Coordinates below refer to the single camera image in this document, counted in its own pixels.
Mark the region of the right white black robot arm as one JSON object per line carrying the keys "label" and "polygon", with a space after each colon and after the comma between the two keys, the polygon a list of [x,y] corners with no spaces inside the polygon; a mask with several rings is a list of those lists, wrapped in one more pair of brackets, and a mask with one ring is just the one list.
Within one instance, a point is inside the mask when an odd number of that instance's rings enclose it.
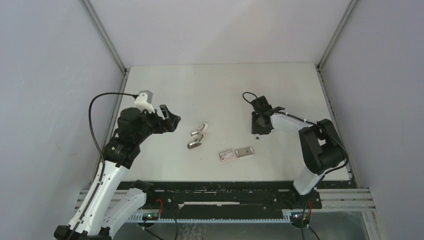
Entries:
{"label": "right white black robot arm", "polygon": [[272,107],[265,96],[256,96],[248,102],[251,113],[251,133],[268,135],[273,130],[293,131],[298,134],[304,168],[294,180],[289,203],[302,208],[309,201],[309,193],[328,174],[347,166],[349,155],[335,129],[327,118],[311,121]]}

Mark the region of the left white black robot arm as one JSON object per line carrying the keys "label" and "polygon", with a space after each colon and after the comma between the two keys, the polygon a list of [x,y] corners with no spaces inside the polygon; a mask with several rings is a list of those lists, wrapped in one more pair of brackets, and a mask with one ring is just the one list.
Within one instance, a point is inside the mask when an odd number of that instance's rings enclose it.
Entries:
{"label": "left white black robot arm", "polygon": [[128,173],[135,158],[140,154],[140,145],[152,134],[171,133],[177,129],[181,117],[162,104],[160,110],[139,110],[129,107],[121,111],[117,128],[104,146],[104,161],[99,164],[95,182],[87,196],[67,225],[59,225],[54,237],[57,240],[111,240],[126,220],[139,208],[149,209],[156,203],[153,184],[136,180],[114,207],[109,204]]}

